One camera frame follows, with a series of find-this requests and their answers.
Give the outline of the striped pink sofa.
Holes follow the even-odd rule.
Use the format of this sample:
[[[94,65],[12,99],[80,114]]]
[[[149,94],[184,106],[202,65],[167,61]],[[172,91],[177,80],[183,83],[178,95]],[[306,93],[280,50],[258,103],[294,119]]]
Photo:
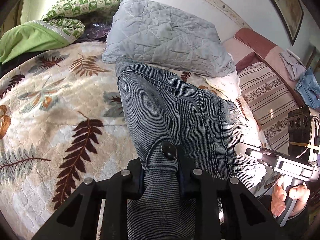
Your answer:
[[[248,107],[259,127],[262,143],[287,153],[288,113],[304,105],[290,79],[282,48],[255,31],[242,28],[223,43],[234,57],[240,78],[239,102]]]

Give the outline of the grey denim pants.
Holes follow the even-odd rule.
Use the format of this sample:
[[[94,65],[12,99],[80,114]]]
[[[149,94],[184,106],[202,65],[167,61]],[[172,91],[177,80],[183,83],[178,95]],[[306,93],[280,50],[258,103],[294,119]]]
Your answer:
[[[238,178],[248,189],[266,173],[238,155],[236,142],[259,146],[257,130],[236,105],[184,82],[168,70],[120,57],[118,89],[131,139],[145,171],[144,193],[127,205],[129,239],[192,239],[193,199],[180,196],[178,158],[219,179]]]

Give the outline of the dark purple cloth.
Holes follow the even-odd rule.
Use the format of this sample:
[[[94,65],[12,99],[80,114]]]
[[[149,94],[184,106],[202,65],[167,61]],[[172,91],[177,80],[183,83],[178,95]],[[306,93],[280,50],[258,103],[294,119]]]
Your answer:
[[[110,24],[91,23],[75,43],[99,41],[105,42],[111,30]]]

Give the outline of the blue denim garment on sofa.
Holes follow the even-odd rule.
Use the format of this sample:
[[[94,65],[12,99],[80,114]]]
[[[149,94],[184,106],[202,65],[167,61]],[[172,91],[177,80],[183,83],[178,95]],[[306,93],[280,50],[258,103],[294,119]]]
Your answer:
[[[300,76],[295,90],[300,94],[307,106],[313,109],[319,109],[320,87],[311,68],[308,68],[306,72]]]

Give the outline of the green patterned quilt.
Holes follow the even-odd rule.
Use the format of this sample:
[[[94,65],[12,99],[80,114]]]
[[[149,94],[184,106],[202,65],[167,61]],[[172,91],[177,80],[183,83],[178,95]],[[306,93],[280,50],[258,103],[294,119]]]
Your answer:
[[[59,49],[73,44],[85,32],[81,20],[97,13],[109,20],[118,10],[120,0],[59,0],[42,16],[17,25],[1,37],[1,64],[24,54]]]

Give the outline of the grey quilted pillow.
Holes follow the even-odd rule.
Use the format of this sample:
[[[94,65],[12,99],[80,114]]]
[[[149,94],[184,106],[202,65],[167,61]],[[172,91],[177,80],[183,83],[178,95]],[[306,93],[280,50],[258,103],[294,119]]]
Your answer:
[[[149,0],[120,0],[102,59],[114,63],[121,56],[208,77],[235,71],[215,25]]]

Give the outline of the brown framed wall picture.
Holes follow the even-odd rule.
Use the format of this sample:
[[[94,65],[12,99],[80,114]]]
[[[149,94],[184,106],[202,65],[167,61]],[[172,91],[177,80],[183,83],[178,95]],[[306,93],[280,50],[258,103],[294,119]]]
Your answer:
[[[294,45],[304,16],[304,11],[300,0],[270,1],[272,2],[285,27],[291,45]]]

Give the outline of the white floral pillow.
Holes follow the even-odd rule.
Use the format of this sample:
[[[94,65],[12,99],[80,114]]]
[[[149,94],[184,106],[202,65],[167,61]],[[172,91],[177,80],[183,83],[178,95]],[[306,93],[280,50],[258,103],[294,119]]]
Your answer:
[[[223,77],[202,77],[217,95],[225,100],[235,102],[241,95],[240,77],[236,69]]]

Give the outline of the leaf patterned bed blanket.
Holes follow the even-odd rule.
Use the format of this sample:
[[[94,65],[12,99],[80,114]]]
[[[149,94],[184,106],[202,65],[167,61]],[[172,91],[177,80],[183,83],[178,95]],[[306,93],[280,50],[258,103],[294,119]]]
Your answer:
[[[1,78],[1,212],[19,239],[31,239],[84,178],[110,178],[137,157],[104,50],[101,42],[50,50]],[[171,72],[217,95],[202,76]],[[239,99],[231,102],[261,142]]]

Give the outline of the grey cloth on sofa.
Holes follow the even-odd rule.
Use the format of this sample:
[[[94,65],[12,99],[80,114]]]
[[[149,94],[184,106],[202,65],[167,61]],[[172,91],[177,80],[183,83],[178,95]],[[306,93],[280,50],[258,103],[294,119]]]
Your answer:
[[[279,56],[287,69],[290,80],[298,81],[299,78],[306,72],[306,67],[300,58],[288,49],[279,53]]]

